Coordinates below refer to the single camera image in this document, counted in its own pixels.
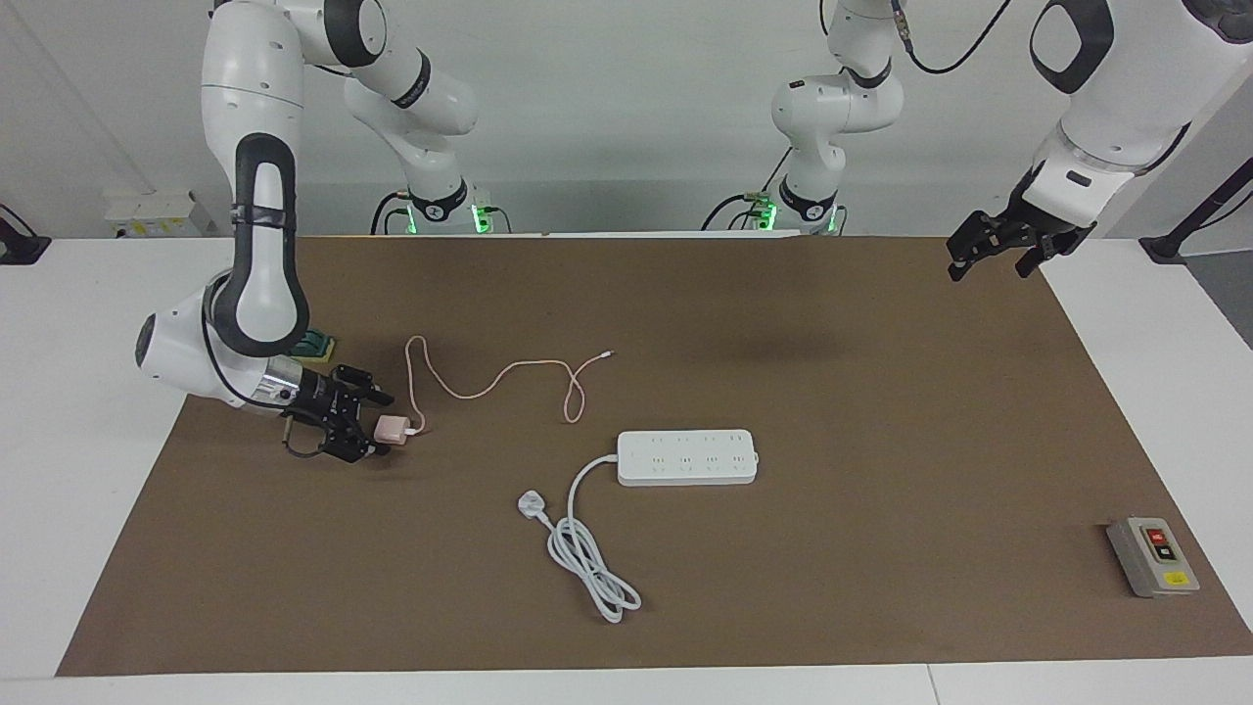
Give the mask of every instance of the green led light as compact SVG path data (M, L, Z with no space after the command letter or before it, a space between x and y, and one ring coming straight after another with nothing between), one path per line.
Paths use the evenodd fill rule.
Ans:
M417 234L417 220L413 218L413 204L406 204L405 210L408 212L408 224L405 225L405 232L408 234Z
M470 212L474 213L474 224L479 234L491 232L491 215L485 214L477 204L470 205Z
M779 208L774 203L766 203L766 212L757 220L758 229L774 229L774 219L779 214Z

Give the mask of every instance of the gray switch box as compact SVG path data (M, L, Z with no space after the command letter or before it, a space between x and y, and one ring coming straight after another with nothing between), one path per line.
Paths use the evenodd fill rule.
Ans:
M1131 517L1108 527L1105 535L1135 595L1167 597L1200 590L1165 520Z

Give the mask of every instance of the power cord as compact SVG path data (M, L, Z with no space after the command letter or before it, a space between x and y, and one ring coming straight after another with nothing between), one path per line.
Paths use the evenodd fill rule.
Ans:
M383 217L383 209L387 208L387 204L391 203L392 200L396 200L397 198L407 198L407 197L408 197L407 190L393 190L387 195L383 195L383 199L378 202L378 207L375 208L373 219L370 220L370 234L378 234L378 220Z
M709 223L712 223L713 219L718 217L718 213L723 212L723 209L725 209L727 205L730 205L737 200L752 202L752 199L743 193L738 193L736 195L732 195L730 198L727 198L722 203L718 203L718 205L709 213L709 217L705 218L705 222L700 225L700 229L702 230L709 229Z
M574 517L574 496L588 473L599 466L616 462L618 456L604 456L588 463L574 476L570 493L565 498L565 517L556 525L544 513L544 498L539 492L531 490L517 500L517 511L528 520L538 520L549 531L548 550L553 561L583 581L596 611L613 625L623 621L626 610L639 610L643 602L629 582L609 571L591 530Z
M734 218L730 218L730 224L727 225L727 229L736 229L736 222L738 222L739 218L744 218L744 222L739 224L739 229L744 229L746 227L748 227L748 220L752 217L753 217L753 210L751 209L744 210L743 213L739 213Z
M383 218L383 234L391 234L391 218L392 218L392 215L408 215L408 209L406 209L406 208L396 208L395 210L388 212L387 217Z
M505 215L505 225L509 227L509 232L510 233L514 232L514 220L509 219L509 213L504 208L501 208L499 205L487 205L486 208L482 209L482 212L484 213L500 213L501 215Z
M901 6L901 0L892 0L892 13L896 15L896 31L897 34L901 35L901 43L905 44L905 53L910 55L910 60L913 61L913 65L916 65L923 73L928 73L931 75L942 75L957 70L962 64L966 63L967 59L970 59L975 54L975 51L984 43L984 40L987 39L987 35L992 31L992 28L996 26L996 23L1001 20L1001 15L1005 14L1005 10L1009 9L1010 3L1012 1L1014 0L1005 0L1004 3L1001 3L1000 9L996 10L996 14L992 15L991 21L987 23L987 26L984 28L984 31L980 33L979 39L976 39L975 43L971 44L970 49L967 49L966 53L962 54L962 56L957 59L956 63L945 66L942 69L936 69L923 64L922 60L918 59L917 54L913 53L913 39L910 33L910 23L905 16L905 9Z
M771 172L769 177L767 177L766 184L762 185L762 190L769 189L771 182L774 180L776 175L778 175L779 169L783 168L783 163L787 162L787 157L791 153L792 153L792 145L789 144L788 148L783 150L783 157L779 158L779 163L774 165L774 170ZM737 193L736 195L732 195L730 198L727 198L722 203L718 203L718 205L714 207L714 209L709 212L709 217L705 218L705 222L704 222L704 224L700 225L700 229L702 230L709 229L709 224L713 223L713 219L718 217L718 213L723 212L723 209L725 209L727 205L730 205L732 203L736 203L737 200L743 200L746 203L752 203L753 198L751 198L749 194L747 194L747 193ZM738 219L738 218L739 218L739 215L736 215L736 218L732 219L732 223L734 223L736 219Z

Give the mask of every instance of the pink cable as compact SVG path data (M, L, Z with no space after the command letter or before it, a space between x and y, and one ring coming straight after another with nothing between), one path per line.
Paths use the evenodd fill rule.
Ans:
M426 369L431 371L431 377L435 378L435 382L440 383L440 387L444 388L444 392L449 393L449 397L452 397L454 399L461 399L465 402L486 397L492 389L496 389L496 386L500 384L500 381L504 379L505 376L507 376L516 368L525 368L529 366L560 367L561 369L565 371L565 374L570 376L570 384L565 389L565 401L561 402L561 417L565 419L565 423L568 425L579 423L579 419L583 418L584 409L586 409L588 407L588 393L584 392L583 384L579 383L579 376L583 374L583 371L585 371L588 366L595 363L596 361L604 361L605 358L614 354L613 349L606 349L601 352L600 356L596 356L595 358L591 358L586 363L579 366L579 369L576 371L571 371L570 366L565 364L561 361L517 361L516 363L510 363L509 367L506 367L504 371L500 371L500 374L496 376L496 379L494 379L491 384L489 384L487 388L484 389L482 392L477 394L459 394L454 392L452 388L447 386L447 383L444 382L444 378L440 377L440 373L435 372L435 366L431 363L431 349L426 342L426 337L421 334L415 334L413 337L408 338L408 342L405 343L405 371L408 373L408 404L413 408L413 413L417 414L416 433L422 433L424 431L426 431L426 414L424 414L422 411L417 408L417 399L413 397L413 361L412 357L410 356L410 348L413 346L415 339L420 339L422 342L422 358L426 361ZM579 393L579 411L574 416L570 416L570 398L574 397L575 391L578 391Z

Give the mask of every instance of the white power cord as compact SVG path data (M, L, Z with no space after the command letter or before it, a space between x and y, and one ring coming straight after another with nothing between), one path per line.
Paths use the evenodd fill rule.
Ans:
M605 621L616 625L623 621L625 610L639 610L642 602L639 592L623 579L609 572L605 560L600 555L596 540L591 536L591 530L586 525L574 518L574 496L579 491L579 483L598 466L616 463L618 456L605 456L584 466L579 475L570 483L570 495L565 501L565 517L556 525L544 513L544 498L539 492L531 490L517 500L517 511L528 520L539 520L549 530L548 547L549 556L556 565L574 574L588 595L600 611Z

